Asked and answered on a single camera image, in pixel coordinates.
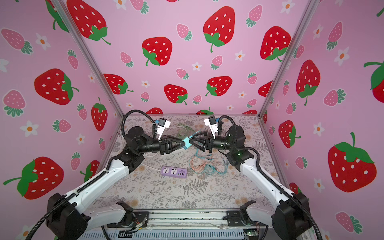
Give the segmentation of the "aluminium corner post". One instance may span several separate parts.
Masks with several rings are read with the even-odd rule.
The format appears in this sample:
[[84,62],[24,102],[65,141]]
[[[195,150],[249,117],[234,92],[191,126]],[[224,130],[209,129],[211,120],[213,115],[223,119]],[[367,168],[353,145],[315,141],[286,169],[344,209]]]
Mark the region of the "aluminium corner post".
[[60,1],[60,0],[53,0],[52,1],[54,6],[57,8],[57,11],[62,18],[64,24],[67,26],[71,36],[73,37],[75,43],[79,47],[80,51],[82,52],[87,64],[89,65],[92,73],[97,78],[100,86],[102,87],[104,93],[106,94],[107,98],[109,99],[110,103],[114,107],[115,111],[117,112],[118,116],[122,119],[124,116],[123,110],[118,104],[116,98],[114,97],[114,94],[112,93],[102,71],[100,70],[97,62],[95,61],[95,58],[92,55],[92,52],[88,48],[86,42],[84,41],[84,37],[79,32],[75,22],[73,21],[72,17],[70,16],[70,13],[67,9],[66,2],[67,1]]
[[320,3],[320,1],[315,1],[315,0],[308,1],[308,4],[307,4],[305,11],[302,15],[302,18],[297,25],[297,28],[296,28],[294,35],[292,36],[292,41],[290,43],[290,46],[288,47],[287,52],[284,54],[284,58],[282,60],[282,63],[280,64],[278,71],[275,75],[275,78],[273,79],[271,88],[267,94],[266,101],[261,108],[261,111],[259,113],[260,119],[264,116],[265,112],[267,111],[269,104],[270,104],[270,101],[271,101],[272,97],[274,96],[274,93],[275,93],[276,89],[278,88],[280,81],[283,78],[283,76],[284,76],[284,74],[288,68],[289,63],[291,62],[291,60],[293,58],[294,50],[299,45],[311,19],[313,18],[313,15],[316,12],[316,9],[317,9],[319,3]]

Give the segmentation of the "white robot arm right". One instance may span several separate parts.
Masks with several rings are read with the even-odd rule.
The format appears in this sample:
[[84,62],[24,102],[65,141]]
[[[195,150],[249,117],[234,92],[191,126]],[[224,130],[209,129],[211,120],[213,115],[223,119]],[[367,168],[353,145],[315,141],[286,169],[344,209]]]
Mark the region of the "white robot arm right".
[[259,222],[272,227],[282,240],[295,240],[313,229],[321,240],[321,231],[311,215],[309,200],[302,194],[295,194],[286,188],[261,166],[258,151],[245,146],[246,136],[240,126],[231,126],[225,136],[213,135],[204,131],[192,136],[190,144],[201,151],[223,150],[229,163],[241,174],[248,177],[273,206],[273,211],[265,211],[257,203],[246,204],[244,220]]

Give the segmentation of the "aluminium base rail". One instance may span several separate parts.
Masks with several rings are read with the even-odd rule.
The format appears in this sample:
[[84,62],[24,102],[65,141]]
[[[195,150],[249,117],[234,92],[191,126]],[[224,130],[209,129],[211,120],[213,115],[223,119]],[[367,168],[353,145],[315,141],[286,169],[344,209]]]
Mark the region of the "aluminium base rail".
[[85,232],[82,240],[277,240],[276,231],[263,223],[246,225],[239,209],[136,211],[146,225],[130,234],[129,227],[109,224]]

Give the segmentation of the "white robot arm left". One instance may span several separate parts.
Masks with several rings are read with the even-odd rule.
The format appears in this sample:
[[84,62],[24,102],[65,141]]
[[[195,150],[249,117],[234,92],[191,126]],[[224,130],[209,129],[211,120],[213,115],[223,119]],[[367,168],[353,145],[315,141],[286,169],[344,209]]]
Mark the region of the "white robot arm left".
[[131,174],[144,161],[145,153],[170,154],[182,149],[186,142],[173,136],[163,136],[164,127],[152,124],[152,135],[145,134],[142,127],[129,131],[121,130],[126,147],[117,156],[111,157],[102,171],[85,183],[66,193],[55,194],[48,202],[47,213],[33,226],[27,239],[33,238],[42,224],[59,240],[77,240],[85,232],[108,224],[129,225],[133,209],[124,202],[118,202],[99,212],[87,213],[89,206],[109,187]]

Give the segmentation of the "purple power strip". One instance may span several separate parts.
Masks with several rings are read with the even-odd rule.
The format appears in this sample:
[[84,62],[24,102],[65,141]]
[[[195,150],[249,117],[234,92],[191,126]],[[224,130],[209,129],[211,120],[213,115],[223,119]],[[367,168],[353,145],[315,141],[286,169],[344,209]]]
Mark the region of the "purple power strip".
[[163,166],[160,173],[164,177],[186,179],[188,171],[187,169],[183,169],[183,168]]

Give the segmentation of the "aluminium corner post right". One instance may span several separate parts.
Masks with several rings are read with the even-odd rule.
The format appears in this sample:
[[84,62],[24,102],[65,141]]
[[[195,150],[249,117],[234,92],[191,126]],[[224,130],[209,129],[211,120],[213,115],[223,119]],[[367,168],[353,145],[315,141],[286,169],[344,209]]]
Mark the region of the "aluminium corner post right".
[[316,12],[316,9],[317,9],[319,3],[320,3],[320,1],[315,1],[315,0],[308,1],[308,4],[307,4],[305,11],[302,15],[302,18],[297,25],[297,28],[296,28],[294,35],[292,36],[292,41],[290,43],[290,46],[288,47],[287,52],[284,54],[284,58],[282,60],[282,63],[280,64],[278,71],[275,75],[275,78],[273,79],[271,88],[267,94],[266,101],[261,108],[261,111],[259,113],[260,119],[264,116],[265,112],[267,111],[269,104],[270,104],[270,101],[271,101],[272,97],[274,96],[274,93],[275,93],[276,89],[278,88],[280,81],[283,78],[283,76],[284,76],[284,74],[288,68],[289,63],[291,62],[291,60],[293,58],[294,50],[299,45],[311,19],[313,18],[313,15]]

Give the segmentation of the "aluminium corner post left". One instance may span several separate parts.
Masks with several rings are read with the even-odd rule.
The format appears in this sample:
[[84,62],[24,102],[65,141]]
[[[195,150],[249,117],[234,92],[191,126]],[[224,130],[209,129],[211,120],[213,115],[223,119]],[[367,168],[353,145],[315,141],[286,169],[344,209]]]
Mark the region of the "aluminium corner post left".
[[106,94],[107,98],[109,99],[110,103],[114,107],[115,111],[117,112],[118,116],[122,119],[124,116],[123,110],[118,104],[116,98],[114,97],[114,94],[112,93],[102,71],[100,70],[97,62],[95,61],[95,58],[92,55],[92,52],[88,48],[86,42],[84,41],[84,37],[79,32],[75,22],[73,21],[72,17],[70,16],[70,13],[67,9],[66,2],[67,1],[60,1],[60,0],[53,0],[52,1],[54,6],[57,8],[57,11],[62,18],[64,24],[67,26],[71,36],[73,37],[75,43],[79,47],[80,51],[82,52],[87,64],[89,65],[92,73],[97,78],[100,86],[102,87],[104,93]]

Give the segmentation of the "teal charger plug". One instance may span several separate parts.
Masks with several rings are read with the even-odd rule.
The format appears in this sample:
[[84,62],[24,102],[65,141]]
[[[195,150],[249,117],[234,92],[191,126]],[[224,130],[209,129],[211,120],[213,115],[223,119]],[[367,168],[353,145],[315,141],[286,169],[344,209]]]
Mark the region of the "teal charger plug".
[[186,137],[183,139],[183,142],[185,143],[185,145],[183,146],[183,148],[186,150],[188,149],[192,144],[190,143],[190,138],[189,137]]

